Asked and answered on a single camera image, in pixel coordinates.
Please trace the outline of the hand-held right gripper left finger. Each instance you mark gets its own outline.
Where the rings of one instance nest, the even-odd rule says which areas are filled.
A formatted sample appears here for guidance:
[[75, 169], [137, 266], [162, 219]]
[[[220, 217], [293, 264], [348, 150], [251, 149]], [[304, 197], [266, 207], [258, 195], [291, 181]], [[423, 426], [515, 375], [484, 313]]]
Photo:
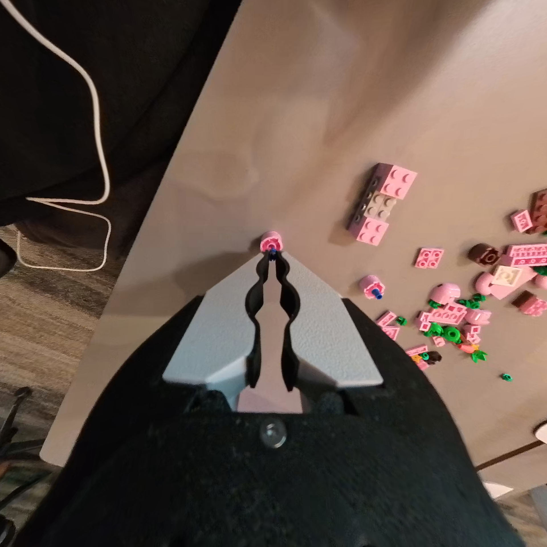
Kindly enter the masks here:
[[255, 387], [262, 351], [257, 313], [264, 303], [269, 256], [260, 253], [204, 295], [162, 378], [221, 392], [232, 410]]

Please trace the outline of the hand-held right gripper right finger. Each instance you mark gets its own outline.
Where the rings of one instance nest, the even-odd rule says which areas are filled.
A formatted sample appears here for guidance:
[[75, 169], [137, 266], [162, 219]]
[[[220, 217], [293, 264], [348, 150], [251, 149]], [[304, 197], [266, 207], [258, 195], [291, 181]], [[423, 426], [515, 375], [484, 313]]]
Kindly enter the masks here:
[[324, 393], [378, 387], [383, 378], [344, 299], [287, 252], [278, 252], [280, 305], [288, 316], [282, 345], [282, 376], [310, 411]]

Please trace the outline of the pink grey brick assembly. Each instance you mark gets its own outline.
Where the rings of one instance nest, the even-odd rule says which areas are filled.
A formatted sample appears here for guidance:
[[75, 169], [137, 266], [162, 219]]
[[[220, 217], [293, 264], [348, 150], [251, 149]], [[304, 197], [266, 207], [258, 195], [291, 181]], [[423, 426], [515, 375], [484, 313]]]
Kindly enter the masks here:
[[406, 197], [416, 177], [417, 173], [407, 168], [376, 164], [347, 223], [353, 239], [378, 246], [388, 230], [393, 209]]

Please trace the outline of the pile of pink toy bricks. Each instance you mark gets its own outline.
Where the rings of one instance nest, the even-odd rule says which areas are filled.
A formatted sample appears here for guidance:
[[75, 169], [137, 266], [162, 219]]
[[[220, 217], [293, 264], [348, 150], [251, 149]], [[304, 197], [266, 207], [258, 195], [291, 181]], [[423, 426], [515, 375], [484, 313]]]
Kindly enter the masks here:
[[[491, 319], [491, 312], [483, 307], [487, 298], [503, 300], [529, 283], [546, 293], [546, 188], [533, 193], [529, 208], [516, 211], [510, 220], [517, 232], [542, 236], [545, 241], [509, 244], [504, 248], [487, 243], [473, 246], [468, 259], [486, 269], [475, 278], [475, 293], [465, 299], [457, 284], [438, 284], [429, 293], [428, 310], [419, 312], [414, 319], [416, 328], [435, 347], [450, 343], [473, 362], [485, 362], [488, 353], [480, 349], [480, 333]], [[443, 249], [421, 249], [415, 267], [436, 267], [442, 252]], [[546, 314], [546, 298], [530, 291], [518, 295], [513, 306], [530, 317]], [[427, 344], [409, 348], [407, 355], [421, 371], [442, 360], [442, 355]]]

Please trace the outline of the black office chair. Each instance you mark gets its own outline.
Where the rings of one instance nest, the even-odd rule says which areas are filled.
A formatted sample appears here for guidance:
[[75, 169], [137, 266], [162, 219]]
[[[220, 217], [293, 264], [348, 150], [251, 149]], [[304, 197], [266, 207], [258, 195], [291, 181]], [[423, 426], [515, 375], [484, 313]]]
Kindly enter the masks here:
[[9, 414], [1, 426], [1, 456], [7, 454], [13, 437], [17, 434], [18, 428], [14, 426], [14, 421], [17, 416], [17, 412], [26, 398], [32, 395], [31, 387], [18, 388], [14, 394], [14, 401], [9, 411]]

